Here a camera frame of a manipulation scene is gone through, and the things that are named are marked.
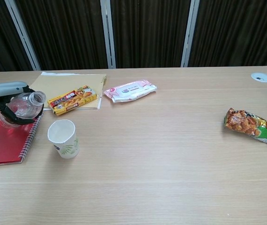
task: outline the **snack bag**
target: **snack bag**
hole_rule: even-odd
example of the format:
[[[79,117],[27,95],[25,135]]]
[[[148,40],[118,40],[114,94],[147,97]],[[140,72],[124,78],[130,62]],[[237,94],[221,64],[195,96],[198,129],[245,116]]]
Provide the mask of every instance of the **snack bag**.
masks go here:
[[[137,100],[156,89],[157,87],[149,81],[140,80],[111,88],[104,93],[112,99],[113,103],[116,103]]]
[[[97,94],[88,86],[83,86],[48,100],[55,115],[61,115],[97,99]]]
[[[225,127],[267,143],[267,120],[244,110],[230,108],[224,119]]]

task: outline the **beige folder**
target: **beige folder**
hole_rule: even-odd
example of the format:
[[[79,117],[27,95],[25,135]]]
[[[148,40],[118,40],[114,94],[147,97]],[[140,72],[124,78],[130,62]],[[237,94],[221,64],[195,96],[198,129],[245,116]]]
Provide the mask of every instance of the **beige folder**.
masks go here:
[[[97,100],[87,103],[78,109],[99,109],[106,74],[42,74],[31,84],[30,88],[46,94],[45,110],[50,110],[47,100],[62,95],[84,85],[89,86],[97,94]]]

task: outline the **white paper cup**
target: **white paper cup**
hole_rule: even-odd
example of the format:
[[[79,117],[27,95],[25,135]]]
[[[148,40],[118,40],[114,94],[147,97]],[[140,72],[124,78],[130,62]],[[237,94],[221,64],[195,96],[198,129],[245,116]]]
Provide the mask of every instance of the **white paper cup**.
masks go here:
[[[62,158],[73,158],[78,154],[78,139],[72,121],[55,121],[49,127],[47,136]]]

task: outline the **dark curtain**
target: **dark curtain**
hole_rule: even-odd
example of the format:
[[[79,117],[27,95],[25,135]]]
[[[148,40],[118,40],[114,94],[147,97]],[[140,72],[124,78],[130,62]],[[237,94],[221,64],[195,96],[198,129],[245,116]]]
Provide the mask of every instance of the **dark curtain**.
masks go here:
[[[0,71],[32,70],[13,20],[0,0]]]
[[[42,70],[107,68],[99,0],[15,0]]]
[[[190,67],[267,65],[267,0],[201,0]]]
[[[180,67],[190,0],[111,0],[117,68]]]

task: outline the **plastic bottle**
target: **plastic bottle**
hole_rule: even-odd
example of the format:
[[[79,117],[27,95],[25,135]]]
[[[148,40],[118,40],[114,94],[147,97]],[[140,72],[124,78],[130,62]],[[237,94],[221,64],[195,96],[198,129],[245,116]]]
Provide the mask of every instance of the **plastic bottle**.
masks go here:
[[[43,104],[46,100],[46,95],[41,91],[35,91],[31,93],[21,93],[15,96],[7,104],[7,107],[12,110],[17,117],[22,119],[33,119],[41,111]],[[14,128],[20,125],[10,123],[1,113],[0,113],[0,123],[6,128]]]

